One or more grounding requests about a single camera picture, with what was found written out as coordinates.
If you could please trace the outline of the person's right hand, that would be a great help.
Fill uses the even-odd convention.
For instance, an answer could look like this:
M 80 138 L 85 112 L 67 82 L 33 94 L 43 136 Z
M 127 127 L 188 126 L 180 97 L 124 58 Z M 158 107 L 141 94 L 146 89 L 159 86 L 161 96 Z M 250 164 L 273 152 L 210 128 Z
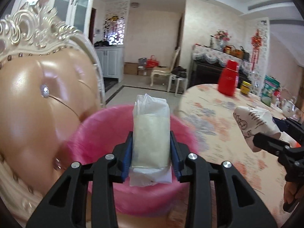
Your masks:
M 283 194 L 284 203 L 291 204 L 295 199 L 298 198 L 298 184 L 293 182 L 286 182 Z

